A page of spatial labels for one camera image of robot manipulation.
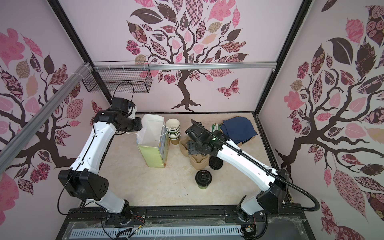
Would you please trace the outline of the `paper gift bag with handles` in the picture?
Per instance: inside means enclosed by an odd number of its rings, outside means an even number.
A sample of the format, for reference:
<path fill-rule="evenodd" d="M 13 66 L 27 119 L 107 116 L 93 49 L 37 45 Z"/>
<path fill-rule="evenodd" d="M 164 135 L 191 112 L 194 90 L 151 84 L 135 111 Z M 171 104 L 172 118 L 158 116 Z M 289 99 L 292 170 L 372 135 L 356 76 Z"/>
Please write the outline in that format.
<path fill-rule="evenodd" d="M 142 129 L 136 133 L 127 133 L 136 137 L 138 149 L 150 168 L 165 168 L 170 140 L 164 117 L 144 115 Z"/>

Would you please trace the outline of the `green paper cup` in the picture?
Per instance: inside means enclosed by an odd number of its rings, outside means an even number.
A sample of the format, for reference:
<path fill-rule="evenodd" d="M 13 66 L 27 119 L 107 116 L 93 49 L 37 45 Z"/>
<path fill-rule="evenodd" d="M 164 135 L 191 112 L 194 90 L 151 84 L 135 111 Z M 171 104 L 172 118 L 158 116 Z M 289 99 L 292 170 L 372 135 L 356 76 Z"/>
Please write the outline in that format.
<path fill-rule="evenodd" d="M 205 184 L 205 185 L 201 185 L 201 184 L 198 184 L 198 187 L 201 189 L 201 190 L 205 190 L 208 188 L 209 185 Z"/>

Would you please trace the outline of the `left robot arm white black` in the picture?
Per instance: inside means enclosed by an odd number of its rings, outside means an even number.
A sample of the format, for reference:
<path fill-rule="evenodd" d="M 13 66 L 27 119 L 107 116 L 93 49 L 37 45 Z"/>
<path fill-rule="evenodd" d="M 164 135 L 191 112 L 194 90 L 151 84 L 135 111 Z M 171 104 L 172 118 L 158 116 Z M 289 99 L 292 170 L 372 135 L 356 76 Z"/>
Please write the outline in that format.
<path fill-rule="evenodd" d="M 99 175 L 107 151 L 117 134 L 138 132 L 141 119 L 136 117 L 137 106 L 124 98 L 113 98 L 111 106 L 100 110 L 92 120 L 92 131 L 81 153 L 68 170 L 60 171 L 63 190 L 72 197 L 90 201 L 108 214 L 130 220 L 128 201 L 117 197 L 109 189 L 109 181 Z"/>

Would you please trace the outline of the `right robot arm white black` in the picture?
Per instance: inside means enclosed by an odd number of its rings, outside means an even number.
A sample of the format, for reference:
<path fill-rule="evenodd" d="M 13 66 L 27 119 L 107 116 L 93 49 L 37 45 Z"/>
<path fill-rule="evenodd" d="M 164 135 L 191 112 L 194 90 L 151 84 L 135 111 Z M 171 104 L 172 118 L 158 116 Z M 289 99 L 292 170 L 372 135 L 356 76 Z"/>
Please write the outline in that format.
<path fill-rule="evenodd" d="M 277 214 L 282 208 L 304 212 L 316 212 L 320 209 L 320 202 L 312 194 L 291 182 L 288 171 L 276 170 L 261 163 L 220 131 L 210 132 L 202 123 L 195 120 L 191 123 L 192 125 L 185 131 L 192 141 L 189 145 L 190 151 L 210 155 L 229 163 L 259 187 L 255 195 L 243 197 L 238 204 L 237 215 L 242 221 L 249 221 L 251 216 L 258 212 Z M 286 204 L 284 201 L 289 189 L 306 196 L 314 206 L 300 207 Z"/>

